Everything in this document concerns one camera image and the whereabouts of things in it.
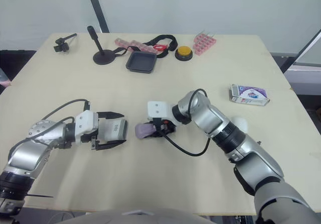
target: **yellow button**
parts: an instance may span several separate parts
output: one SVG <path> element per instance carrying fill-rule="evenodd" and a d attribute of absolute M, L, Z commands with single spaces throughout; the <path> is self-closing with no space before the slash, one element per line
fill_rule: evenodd
<path fill-rule="evenodd" d="M 182 46 L 177 49 L 177 52 L 181 56 L 188 56 L 191 53 L 191 49 L 187 46 Z"/>

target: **black cable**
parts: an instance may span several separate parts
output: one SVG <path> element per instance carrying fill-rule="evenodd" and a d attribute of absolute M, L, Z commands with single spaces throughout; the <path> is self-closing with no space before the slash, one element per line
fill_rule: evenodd
<path fill-rule="evenodd" d="M 187 154 L 187 155 L 190 155 L 190 156 L 201 156 L 203 155 L 206 151 L 207 151 L 207 148 L 209 147 L 209 144 L 210 144 L 210 138 L 207 139 L 207 142 L 206 142 L 206 146 L 204 148 L 204 150 L 202 152 L 199 152 L 197 154 L 194 154 L 194 153 L 191 153 L 191 152 L 188 152 L 187 150 L 184 150 L 182 147 L 178 146 L 173 140 L 171 140 L 166 134 L 164 134 L 163 131 L 161 130 L 158 130 L 158 133 L 160 135 L 162 135 L 165 139 L 168 140 L 168 142 L 170 142 L 172 145 L 174 145 L 174 147 L 176 147 L 177 149 L 179 149 L 180 151 L 182 151 L 183 153 Z"/>
<path fill-rule="evenodd" d="M 69 105 L 69 104 L 71 104 L 71 103 L 74 103 L 74 102 L 80 102 L 80 101 L 85 102 L 85 104 L 88 104 L 88 103 L 89 103 L 89 101 L 88 101 L 88 100 L 83 99 L 83 98 L 79 98 L 79 99 L 71 100 L 71 101 L 69 101 L 69 102 L 64 103 L 64 104 L 63 104 L 63 105 L 61 105 L 60 107 L 56 108 L 55 110 L 53 110 L 52 112 L 50 112 L 50 113 L 49 113 L 49 114 L 47 114 L 46 116 L 44 116 L 44 117 L 42 118 L 42 120 L 47 119 L 48 117 L 50 117 L 50 116 L 51 116 L 51 115 L 53 115 L 55 112 L 57 112 L 57 111 L 59 111 L 60 109 L 62 109 L 63 107 L 65 107 L 65 106 L 67 106 L 67 105 Z"/>
<path fill-rule="evenodd" d="M 188 107 L 188 110 L 187 110 L 187 113 L 189 115 L 189 118 L 190 120 L 192 120 L 192 117 L 191 117 L 191 105 L 192 105 L 192 101 L 193 101 L 193 98 L 194 96 L 196 95 L 196 93 L 198 93 L 199 91 L 203 92 L 205 97 L 207 97 L 207 93 L 204 89 L 202 88 L 198 88 L 196 89 L 191 98 L 190 98 L 190 101 L 189 101 L 189 107 Z M 162 135 L 165 139 L 167 139 L 172 145 L 174 145 L 174 147 L 176 147 L 177 149 L 179 149 L 180 151 L 182 151 L 183 153 L 187 154 L 187 155 L 190 155 L 190 156 L 201 156 L 203 155 L 206 151 L 207 151 L 207 148 L 209 147 L 209 144 L 210 144 L 210 141 L 211 139 L 208 138 L 207 139 L 207 142 L 206 142 L 206 145 L 205 145 L 205 148 L 202 152 L 199 152 L 198 154 L 194 154 L 194 153 L 191 153 L 191 152 L 188 152 L 187 150 L 184 150 L 182 147 L 180 147 L 179 145 L 177 145 L 173 140 L 171 140 L 163 131 L 161 130 L 158 130 L 157 131 L 160 135 Z"/>
<path fill-rule="evenodd" d="M 72 120 L 72 121 L 74 122 L 74 121 L 75 121 L 75 118 L 74 118 L 74 117 L 71 117 L 71 116 L 66 117 L 66 118 L 64 118 L 64 119 L 56 122 L 54 125 L 50 126 L 49 128 L 47 128 L 46 130 L 42 131 L 41 133 L 39 133 L 39 134 L 37 134 L 37 135 L 34 135 L 34 136 L 32 136 L 32 137 L 29 137 L 29 138 L 25 138 L 24 140 L 21 140 L 21 141 L 19 141 L 18 143 L 16 143 L 16 144 L 9 150 L 8 160 L 11 158 L 12 153 L 15 151 L 15 149 L 16 149 L 20 144 L 22 144 L 22 143 L 24 143 L 24 142 L 26 142 L 26 141 L 28 141 L 28 140 L 35 139 L 35 138 L 37 138 L 37 137 L 39 137 L 39 136 L 41 136 L 41 135 L 44 135 L 45 133 L 47 133 L 47 132 L 51 131 L 52 129 L 56 128 L 58 125 L 60 125 L 62 122 L 66 121 L 66 120 Z"/>
<path fill-rule="evenodd" d="M 188 110 L 187 110 L 187 114 L 189 115 L 190 120 L 192 120 L 192 116 L 191 116 L 192 100 L 193 100 L 194 96 L 196 95 L 196 93 L 198 93 L 199 91 L 203 92 L 204 95 L 205 95 L 205 97 L 207 97 L 206 91 L 205 91 L 204 89 L 202 89 L 202 88 L 198 88 L 198 89 L 196 89 L 196 90 L 193 92 L 193 94 L 192 94 L 192 96 L 191 96 L 191 98 L 190 98 L 189 107 L 188 107 Z"/>

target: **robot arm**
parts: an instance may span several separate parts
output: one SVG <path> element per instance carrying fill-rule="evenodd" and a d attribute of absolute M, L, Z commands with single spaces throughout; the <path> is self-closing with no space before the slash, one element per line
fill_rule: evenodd
<path fill-rule="evenodd" d="M 73 142 L 91 142 L 91 149 L 103 150 L 125 142 L 127 121 L 117 119 L 121 117 L 124 115 L 94 113 L 87 109 L 76 117 L 75 123 L 73 117 L 67 117 L 57 123 L 44 119 L 34 124 L 28 131 L 28 137 L 10 150 L 9 161 L 0 175 L 0 215 L 17 215 L 20 212 L 28 191 L 53 148 L 67 149 Z M 67 119 L 73 122 L 64 123 Z"/>
<path fill-rule="evenodd" d="M 189 92 L 173 106 L 165 102 L 149 102 L 149 120 L 155 123 L 155 119 L 161 118 L 176 126 L 193 121 L 204 131 L 235 164 L 235 176 L 244 190 L 254 195 L 257 223 L 321 223 L 300 194 L 284 182 L 277 162 L 212 106 L 199 90 Z"/>

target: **pink object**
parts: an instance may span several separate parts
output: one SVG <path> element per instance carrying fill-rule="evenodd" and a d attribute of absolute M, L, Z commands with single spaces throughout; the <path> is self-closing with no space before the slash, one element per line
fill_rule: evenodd
<path fill-rule="evenodd" d="M 194 38 L 193 49 L 196 55 L 202 55 L 205 51 L 207 51 L 211 46 L 216 43 L 216 39 L 205 35 L 204 33 L 198 34 Z"/>
<path fill-rule="evenodd" d="M 143 43 L 140 43 L 138 41 L 135 41 L 135 40 L 133 40 L 131 42 L 128 42 L 128 41 L 125 41 L 123 39 L 117 38 L 115 40 L 115 44 L 117 46 L 119 46 L 119 47 L 124 47 L 124 48 L 127 48 L 129 46 L 135 46 L 135 47 L 138 47 L 140 49 L 140 51 L 142 51 L 142 52 L 152 52 L 152 53 L 155 53 L 155 54 L 158 53 L 157 50 L 154 49 L 153 47 L 147 46 L 147 45 L 145 45 Z"/>
<path fill-rule="evenodd" d="M 0 85 L 3 87 L 8 87 L 11 85 L 11 81 L 9 79 L 7 81 L 0 81 Z"/>

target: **beige tabletop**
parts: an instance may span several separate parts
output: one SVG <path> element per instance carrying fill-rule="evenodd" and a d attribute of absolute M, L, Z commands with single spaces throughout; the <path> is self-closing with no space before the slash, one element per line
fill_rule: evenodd
<path fill-rule="evenodd" d="M 53 49 L 53 34 L 0 95 L 0 169 L 11 146 L 24 139 L 30 126 L 57 106 L 76 98 L 91 101 L 92 111 L 123 113 L 129 121 L 127 142 L 110 150 L 92 151 L 89 144 L 53 150 L 48 164 L 27 197 L 27 207 L 104 210 L 120 207 L 169 207 L 202 214 L 254 214 L 253 197 L 233 174 L 223 151 L 210 145 L 201 157 L 179 152 L 165 139 L 139 140 L 137 123 L 147 118 L 147 101 L 177 103 L 188 91 L 204 88 L 226 116 L 248 121 L 249 135 L 282 167 L 285 180 L 312 209 L 321 211 L 321 136 L 257 36 L 216 35 L 217 43 L 188 62 L 170 52 L 158 59 L 151 74 L 125 68 L 129 53 L 109 65 L 96 65 L 97 51 L 89 34 L 79 34 L 67 53 Z M 152 34 L 98 34 L 104 49 L 115 49 L 118 37 L 146 42 Z M 180 46 L 192 47 L 193 35 L 175 35 Z M 271 102 L 252 106 L 230 102 L 232 83 L 262 87 Z M 74 103 L 52 116 L 58 121 L 82 111 Z M 171 138 L 199 152 L 206 136 L 194 124 Z"/>

